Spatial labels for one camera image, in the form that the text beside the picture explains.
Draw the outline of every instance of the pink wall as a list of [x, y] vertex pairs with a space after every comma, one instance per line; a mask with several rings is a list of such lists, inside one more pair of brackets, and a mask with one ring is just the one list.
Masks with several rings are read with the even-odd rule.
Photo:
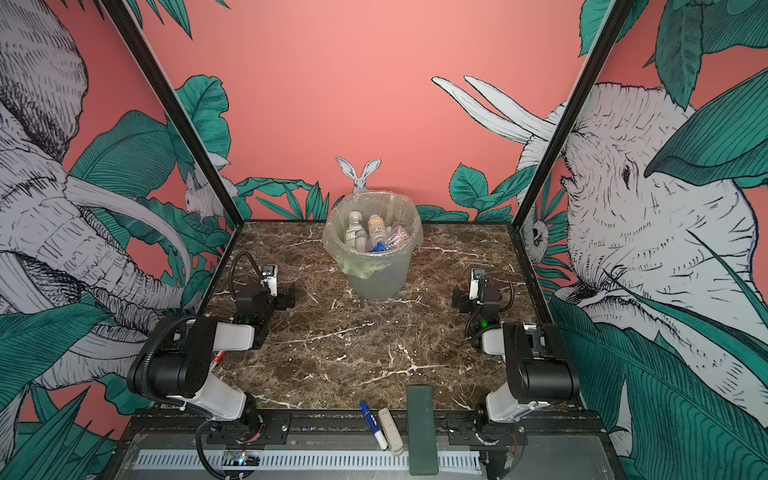
[[[197, 74], [222, 80], [232, 136], [222, 175], [319, 180], [332, 200], [352, 188], [334, 156], [358, 172], [381, 158], [370, 188], [468, 211], [448, 192], [457, 166], [484, 172], [493, 188], [515, 172], [521, 146], [474, 125], [430, 78], [464, 84], [470, 74], [545, 116], [584, 60], [578, 2], [227, 4], [187, 2], [192, 40], [142, 5], [144, 33], [175, 88]], [[249, 205], [255, 218], [276, 217]]]

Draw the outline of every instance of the green rectangular block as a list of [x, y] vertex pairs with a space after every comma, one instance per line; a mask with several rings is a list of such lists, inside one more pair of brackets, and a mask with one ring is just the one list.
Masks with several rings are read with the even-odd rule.
[[432, 387], [414, 385], [406, 390], [408, 458], [411, 475], [437, 475], [437, 436]]

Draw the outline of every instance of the water bottle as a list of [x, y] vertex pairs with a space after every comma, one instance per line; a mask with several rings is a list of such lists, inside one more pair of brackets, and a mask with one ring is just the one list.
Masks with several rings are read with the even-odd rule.
[[388, 237], [386, 227], [384, 226], [384, 219], [378, 215], [371, 215], [368, 219], [368, 245], [373, 248], [379, 242], [384, 244]]

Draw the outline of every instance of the marble tabletop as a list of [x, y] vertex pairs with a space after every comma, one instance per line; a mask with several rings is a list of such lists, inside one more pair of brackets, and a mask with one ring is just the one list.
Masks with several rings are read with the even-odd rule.
[[[250, 251], [259, 264], [279, 267], [279, 289], [296, 287], [296, 307], [276, 312], [257, 351], [227, 353], [214, 370], [225, 382], [271, 409], [406, 407], [406, 386], [431, 385], [435, 409], [470, 409], [506, 380], [500, 357], [464, 339], [468, 316], [451, 307], [454, 286], [468, 289], [471, 268], [509, 286], [515, 303], [504, 321], [537, 322], [506, 225], [426, 224], [408, 281], [396, 298], [364, 300], [323, 249], [323, 223], [247, 223], [232, 257]], [[205, 313], [234, 314], [227, 277], [219, 276]], [[255, 280], [243, 259], [235, 285]]]

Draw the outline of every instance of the rabbit cutout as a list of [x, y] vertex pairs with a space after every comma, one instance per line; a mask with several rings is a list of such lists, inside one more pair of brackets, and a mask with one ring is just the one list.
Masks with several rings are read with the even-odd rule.
[[366, 164], [366, 167], [362, 169], [362, 175], [358, 177], [357, 170], [355, 170], [350, 162], [344, 160], [341, 157], [335, 157], [335, 159], [336, 162], [339, 163], [339, 168], [341, 168], [342, 173], [344, 173], [347, 177], [351, 178], [355, 182], [355, 189], [353, 190], [354, 194], [368, 190], [366, 187], [366, 178], [375, 172], [377, 168], [381, 167], [382, 164], [380, 159], [374, 158]]

